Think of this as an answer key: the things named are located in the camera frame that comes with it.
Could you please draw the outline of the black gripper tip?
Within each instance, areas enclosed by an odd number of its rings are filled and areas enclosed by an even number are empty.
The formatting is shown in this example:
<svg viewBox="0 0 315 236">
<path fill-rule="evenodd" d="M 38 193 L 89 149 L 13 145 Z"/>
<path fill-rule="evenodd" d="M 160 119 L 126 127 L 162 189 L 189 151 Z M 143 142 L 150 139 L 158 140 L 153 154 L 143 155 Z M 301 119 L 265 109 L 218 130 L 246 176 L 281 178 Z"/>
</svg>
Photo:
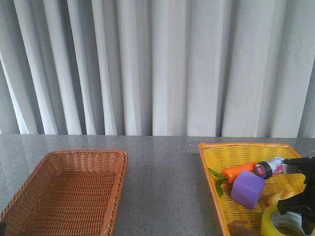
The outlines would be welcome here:
<svg viewBox="0 0 315 236">
<path fill-rule="evenodd" d="M 5 222 L 0 222 L 0 236 L 5 235 L 7 224 Z"/>
</svg>

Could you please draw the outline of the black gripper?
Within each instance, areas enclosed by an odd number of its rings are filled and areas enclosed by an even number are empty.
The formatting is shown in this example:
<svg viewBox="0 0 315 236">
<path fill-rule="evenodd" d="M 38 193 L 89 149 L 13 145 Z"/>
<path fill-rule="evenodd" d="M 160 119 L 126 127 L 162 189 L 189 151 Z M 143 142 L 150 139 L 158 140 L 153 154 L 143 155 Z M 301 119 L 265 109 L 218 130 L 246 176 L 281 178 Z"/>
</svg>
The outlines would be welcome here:
<svg viewBox="0 0 315 236">
<path fill-rule="evenodd" d="M 285 159 L 282 162 L 285 174 L 304 174 L 305 188 L 300 194 L 285 200 L 279 200 L 277 204 L 281 215 L 294 212 L 301 215 L 302 229 L 305 235 L 311 235 L 315 228 L 315 158 L 302 157 Z"/>
</svg>

